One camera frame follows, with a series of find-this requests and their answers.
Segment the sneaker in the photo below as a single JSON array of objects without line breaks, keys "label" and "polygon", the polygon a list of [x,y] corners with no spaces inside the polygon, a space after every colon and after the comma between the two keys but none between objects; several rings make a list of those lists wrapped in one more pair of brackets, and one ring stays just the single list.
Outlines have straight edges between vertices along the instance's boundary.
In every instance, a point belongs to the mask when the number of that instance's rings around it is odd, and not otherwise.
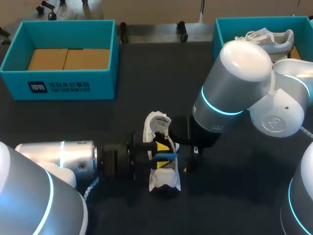
[{"label": "sneaker", "polygon": [[[151,112],[146,120],[143,129],[143,142],[157,142],[164,148],[168,147],[169,152],[176,153],[179,144],[173,143],[168,135],[168,127],[171,119],[159,111]],[[148,151],[149,160],[152,160],[156,153]],[[171,188],[177,188],[180,191],[180,178],[178,172],[178,159],[175,157],[171,162],[158,162],[156,169],[150,169],[149,191],[155,187],[160,188],[168,185]]]},{"label": "sneaker", "polygon": [[245,40],[258,44],[270,56],[272,62],[287,59],[293,43],[294,34],[291,29],[284,33],[272,33],[266,28],[250,31],[245,37],[235,37],[235,40]]}]

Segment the black work surface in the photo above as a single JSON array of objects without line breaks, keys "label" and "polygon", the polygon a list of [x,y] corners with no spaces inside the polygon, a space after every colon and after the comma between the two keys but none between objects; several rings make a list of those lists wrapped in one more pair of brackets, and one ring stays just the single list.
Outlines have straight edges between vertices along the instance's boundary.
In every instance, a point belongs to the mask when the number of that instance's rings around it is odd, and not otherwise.
[{"label": "black work surface", "polygon": [[[61,140],[121,143],[133,130],[141,140],[149,112],[191,113],[213,64],[211,47],[209,42],[121,45],[114,101],[15,102],[1,81],[0,140],[11,147]],[[6,49],[0,49],[2,58]],[[312,115],[308,110],[304,123],[311,131]],[[148,185],[135,182],[98,184],[87,201],[88,234],[282,235],[280,204],[310,143],[301,132],[283,139],[265,136],[246,112],[205,150],[198,173],[182,172],[190,149],[181,147],[182,190],[176,197],[151,196]]]}]

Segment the blue led light ring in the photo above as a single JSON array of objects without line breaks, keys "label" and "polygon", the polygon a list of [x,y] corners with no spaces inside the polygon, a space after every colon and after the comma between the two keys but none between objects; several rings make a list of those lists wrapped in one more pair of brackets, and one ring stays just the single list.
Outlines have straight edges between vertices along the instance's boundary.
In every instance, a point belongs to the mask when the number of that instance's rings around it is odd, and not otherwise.
[{"label": "blue led light ring", "polygon": [[52,178],[51,178],[51,175],[48,171],[45,170],[45,172],[47,173],[48,175],[48,178],[49,178],[49,182],[50,182],[50,195],[49,195],[49,201],[48,201],[48,205],[47,205],[47,208],[45,210],[45,213],[43,215],[43,218],[41,219],[38,227],[36,228],[35,232],[33,233],[33,235],[38,235],[41,231],[41,229],[43,228],[44,224],[45,224],[45,221],[47,220],[48,218],[48,215],[49,215],[49,212],[51,210],[51,206],[52,206],[52,200],[53,200],[53,181],[52,181]]},{"label": "blue led light ring", "polygon": [[289,189],[288,189],[288,199],[289,199],[290,209],[291,209],[291,211],[292,211],[292,214],[293,214],[295,220],[298,222],[298,224],[301,226],[301,228],[302,228],[308,235],[312,235],[312,234],[309,233],[309,231],[306,230],[306,228],[301,224],[301,222],[299,221],[298,217],[295,215],[295,213],[294,213],[294,211],[293,211],[293,208],[292,208],[292,205],[291,205],[291,200],[290,200],[290,188],[291,188],[292,180],[293,180],[293,178],[292,178],[291,181],[290,181]]},{"label": "blue led light ring", "polygon": [[309,98],[310,98],[310,91],[309,91],[309,88],[308,88],[308,86],[307,86],[301,79],[299,79],[299,78],[297,78],[297,77],[294,77],[294,76],[291,76],[291,75],[287,75],[287,74],[285,74],[284,76],[291,77],[291,78],[297,80],[298,82],[300,82],[300,83],[307,89],[308,94],[309,94]]},{"label": "blue led light ring", "polygon": [[201,89],[201,94],[202,94],[202,97],[203,97],[204,101],[206,102],[206,104],[207,104],[211,109],[213,109],[214,111],[216,111],[216,112],[218,112],[218,113],[220,113],[220,114],[232,116],[232,115],[241,114],[241,113],[243,112],[243,110],[242,110],[242,111],[237,112],[237,113],[227,113],[227,112],[223,112],[222,110],[219,110],[219,109],[215,108],[215,107],[214,107],[213,105],[211,105],[211,104],[209,103],[209,101],[207,101],[207,99],[205,98],[205,96],[204,96],[204,94],[203,94],[203,86],[202,86],[202,89]]}]

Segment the teal box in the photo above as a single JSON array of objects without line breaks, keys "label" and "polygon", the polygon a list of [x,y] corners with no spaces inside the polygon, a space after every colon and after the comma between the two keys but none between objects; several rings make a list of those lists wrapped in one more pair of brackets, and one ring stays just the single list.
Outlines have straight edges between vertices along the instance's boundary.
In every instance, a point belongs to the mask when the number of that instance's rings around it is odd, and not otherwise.
[{"label": "teal box", "polygon": [[[108,69],[27,71],[36,48],[110,49]],[[22,22],[0,73],[15,100],[114,99],[117,64],[114,21]]]},{"label": "teal box", "polygon": [[267,28],[271,32],[291,29],[294,32],[294,44],[302,60],[313,62],[313,25],[305,16],[217,18],[213,34],[214,60],[224,43],[261,28]]}]

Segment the white sneaker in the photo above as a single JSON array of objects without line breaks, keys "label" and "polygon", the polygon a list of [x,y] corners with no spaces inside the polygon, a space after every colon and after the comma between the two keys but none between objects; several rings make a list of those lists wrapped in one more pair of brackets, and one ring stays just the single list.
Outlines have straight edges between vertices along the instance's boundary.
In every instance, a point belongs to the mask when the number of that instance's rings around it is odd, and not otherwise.
[{"label": "white sneaker", "polygon": [[[151,112],[146,120],[143,129],[143,142],[152,142],[156,136],[156,133],[162,134],[166,140],[168,140],[171,147],[171,151],[176,153],[179,149],[179,144],[173,143],[168,136],[168,127],[171,123],[171,119],[159,111]],[[152,152],[148,151],[149,160],[153,159]],[[168,185],[172,188],[177,188],[180,191],[180,178],[178,172],[178,159],[177,157],[173,162],[169,162],[166,167],[160,167],[150,170],[149,178],[149,191],[152,191],[155,187],[159,188],[163,185]]]},{"label": "white sneaker", "polygon": [[294,34],[291,29],[284,33],[272,33],[266,28],[250,31],[245,37],[235,37],[235,40],[246,40],[258,44],[270,56],[272,62],[287,59],[293,43]]}]

